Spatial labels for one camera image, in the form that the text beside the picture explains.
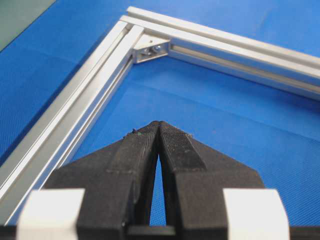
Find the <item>blue mat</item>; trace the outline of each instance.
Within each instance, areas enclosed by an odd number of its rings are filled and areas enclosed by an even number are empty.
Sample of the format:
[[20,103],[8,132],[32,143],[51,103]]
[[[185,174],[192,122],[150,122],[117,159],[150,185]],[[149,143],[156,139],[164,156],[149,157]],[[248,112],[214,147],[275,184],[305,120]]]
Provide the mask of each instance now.
[[[317,0],[58,0],[0,52],[2,162],[129,5],[320,57]],[[153,120],[256,169],[290,224],[320,225],[319,102],[164,57],[132,68],[74,159]]]

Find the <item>white pad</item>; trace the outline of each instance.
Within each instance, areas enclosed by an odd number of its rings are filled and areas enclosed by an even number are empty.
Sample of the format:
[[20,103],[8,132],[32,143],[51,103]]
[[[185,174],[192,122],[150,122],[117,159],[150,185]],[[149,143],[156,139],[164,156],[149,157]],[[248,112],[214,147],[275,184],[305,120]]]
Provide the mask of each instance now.
[[85,190],[44,189],[29,195],[17,224],[17,240],[77,240]]
[[290,240],[285,208],[275,189],[224,188],[228,240]]

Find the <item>screw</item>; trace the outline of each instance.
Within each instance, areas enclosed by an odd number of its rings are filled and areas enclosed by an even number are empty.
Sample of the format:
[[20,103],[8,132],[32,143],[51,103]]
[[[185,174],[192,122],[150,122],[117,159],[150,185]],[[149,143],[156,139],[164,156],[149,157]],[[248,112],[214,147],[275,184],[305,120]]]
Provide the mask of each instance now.
[[152,53],[150,52],[150,48],[144,48],[144,49],[142,49],[141,51],[140,51],[140,53],[142,54],[142,55],[148,55],[148,56],[150,56]]
[[161,50],[162,50],[162,46],[161,45],[157,45],[157,46],[154,46],[152,47],[152,50],[155,52],[155,53],[160,53]]

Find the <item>blue cloth surface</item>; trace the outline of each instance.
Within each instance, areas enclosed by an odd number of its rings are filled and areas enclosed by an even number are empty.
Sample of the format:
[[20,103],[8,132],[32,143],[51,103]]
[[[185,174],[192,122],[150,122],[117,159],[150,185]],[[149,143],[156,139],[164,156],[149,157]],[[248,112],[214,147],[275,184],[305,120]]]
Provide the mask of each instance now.
[[[318,0],[57,0],[0,52],[0,164],[128,6],[320,57]],[[153,120],[256,169],[292,225],[320,225],[319,102],[164,57],[132,68],[74,159]]]

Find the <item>aluminum profile frame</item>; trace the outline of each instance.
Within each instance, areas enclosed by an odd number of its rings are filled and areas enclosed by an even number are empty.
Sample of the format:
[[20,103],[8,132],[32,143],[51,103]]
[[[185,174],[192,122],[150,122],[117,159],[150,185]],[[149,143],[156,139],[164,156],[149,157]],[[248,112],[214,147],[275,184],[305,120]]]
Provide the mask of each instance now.
[[0,225],[72,158],[130,70],[144,33],[169,41],[163,55],[320,100],[320,58],[135,7],[127,11],[1,166]]

